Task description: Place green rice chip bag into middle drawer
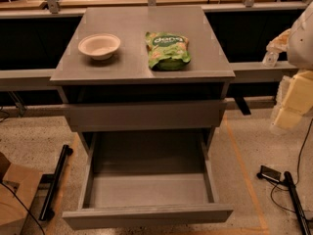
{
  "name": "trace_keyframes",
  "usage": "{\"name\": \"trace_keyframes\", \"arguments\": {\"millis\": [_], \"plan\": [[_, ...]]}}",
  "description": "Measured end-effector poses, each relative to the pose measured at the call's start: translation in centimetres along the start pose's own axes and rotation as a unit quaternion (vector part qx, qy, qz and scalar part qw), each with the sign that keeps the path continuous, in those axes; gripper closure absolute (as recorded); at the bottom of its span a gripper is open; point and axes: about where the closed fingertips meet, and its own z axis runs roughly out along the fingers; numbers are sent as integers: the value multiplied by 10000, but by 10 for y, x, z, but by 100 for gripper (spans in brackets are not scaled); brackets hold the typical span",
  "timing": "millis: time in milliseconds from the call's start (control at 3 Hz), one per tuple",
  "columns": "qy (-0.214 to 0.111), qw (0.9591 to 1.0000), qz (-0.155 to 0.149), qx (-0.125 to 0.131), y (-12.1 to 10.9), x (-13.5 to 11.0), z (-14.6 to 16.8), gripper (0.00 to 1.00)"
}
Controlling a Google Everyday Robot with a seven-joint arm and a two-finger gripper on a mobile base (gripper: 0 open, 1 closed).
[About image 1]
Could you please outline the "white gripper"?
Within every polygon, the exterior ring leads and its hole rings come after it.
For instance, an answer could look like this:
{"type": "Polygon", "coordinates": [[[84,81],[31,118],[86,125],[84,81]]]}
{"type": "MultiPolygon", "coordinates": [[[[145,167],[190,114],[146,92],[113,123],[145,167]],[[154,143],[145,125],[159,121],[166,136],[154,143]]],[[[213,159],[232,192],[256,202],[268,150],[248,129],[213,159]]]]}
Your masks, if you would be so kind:
{"type": "Polygon", "coordinates": [[[293,77],[285,77],[279,87],[279,94],[282,100],[273,112],[273,125],[291,130],[313,108],[313,71],[300,71],[293,77]]]}

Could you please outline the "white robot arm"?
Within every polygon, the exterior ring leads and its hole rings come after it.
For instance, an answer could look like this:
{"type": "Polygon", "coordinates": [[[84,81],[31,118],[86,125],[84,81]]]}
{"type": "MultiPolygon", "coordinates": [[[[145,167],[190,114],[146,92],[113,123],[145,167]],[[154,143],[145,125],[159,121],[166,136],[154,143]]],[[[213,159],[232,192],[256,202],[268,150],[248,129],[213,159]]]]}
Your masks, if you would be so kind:
{"type": "Polygon", "coordinates": [[[283,130],[297,126],[313,107],[313,3],[293,23],[288,42],[288,61],[299,72],[290,80],[273,125],[283,130]]]}

